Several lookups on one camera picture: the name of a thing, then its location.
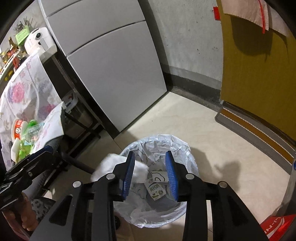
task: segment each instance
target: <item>cup noodle container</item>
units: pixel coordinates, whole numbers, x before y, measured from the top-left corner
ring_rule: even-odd
[[[15,138],[22,139],[22,135],[24,134],[24,131],[26,130],[28,126],[28,122],[21,120],[19,118],[16,118],[11,127],[11,139],[12,142],[14,142]]]

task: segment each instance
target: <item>beige floor tile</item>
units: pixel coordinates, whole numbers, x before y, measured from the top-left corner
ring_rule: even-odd
[[[117,241],[135,241],[131,226],[127,221],[124,220],[120,215],[115,213],[120,219],[120,227],[116,230]]]
[[[78,157],[78,160],[93,168],[96,168],[107,154],[121,152],[121,149],[106,131],[102,131],[100,135],[101,139],[93,140]],[[46,193],[46,197],[58,200],[77,180],[88,183],[90,182],[90,174],[72,166],[67,172],[62,172],[57,177],[50,187],[50,192]]]
[[[212,183],[228,182],[260,223],[280,205],[289,175],[253,145],[217,123],[215,115],[213,110],[168,93],[115,142],[123,149],[155,134],[179,137],[191,147],[201,178]],[[159,235],[170,237],[167,240],[182,240],[184,217],[161,229],[133,226],[135,241],[157,240]]]

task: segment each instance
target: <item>white trash bag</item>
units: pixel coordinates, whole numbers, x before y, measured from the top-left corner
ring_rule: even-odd
[[[122,156],[128,156],[129,151],[135,153],[137,161],[145,163],[149,171],[165,168],[165,153],[171,151],[178,163],[186,166],[187,171],[199,176],[195,159],[187,143],[172,135],[157,135],[146,137],[128,145]],[[127,222],[139,228],[158,228],[173,222],[186,213],[186,202],[174,200],[169,184],[162,186],[167,194],[154,201],[142,183],[132,183],[129,195],[124,202],[114,202],[114,210]]]

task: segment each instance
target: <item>concrete wall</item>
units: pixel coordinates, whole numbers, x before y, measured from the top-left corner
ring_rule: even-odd
[[[8,43],[8,38],[11,36],[12,40],[14,41],[14,43],[16,43],[15,40],[15,35],[16,32],[14,31],[14,28],[16,27],[16,25],[22,21],[23,19],[26,18],[29,19],[33,19],[32,21],[32,30],[34,30],[35,28],[40,28],[40,27],[45,27],[46,23],[43,19],[39,4],[38,4],[38,0],[35,0],[33,3],[31,3],[31,5],[26,8],[25,11],[23,11],[19,17],[16,19],[16,21],[14,22],[14,24],[12,25],[12,27],[10,28],[10,30],[8,31],[8,33],[6,34],[3,42],[0,44],[0,48],[2,51],[6,50],[9,47],[9,43]]]
[[[223,41],[216,0],[138,0],[165,72],[221,88]]]

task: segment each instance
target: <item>green utensil holder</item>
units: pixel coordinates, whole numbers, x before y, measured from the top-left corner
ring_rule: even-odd
[[[24,45],[26,38],[30,34],[30,29],[28,25],[25,25],[24,28],[19,32],[17,35],[15,35],[15,38],[17,40],[17,44],[19,46]]]

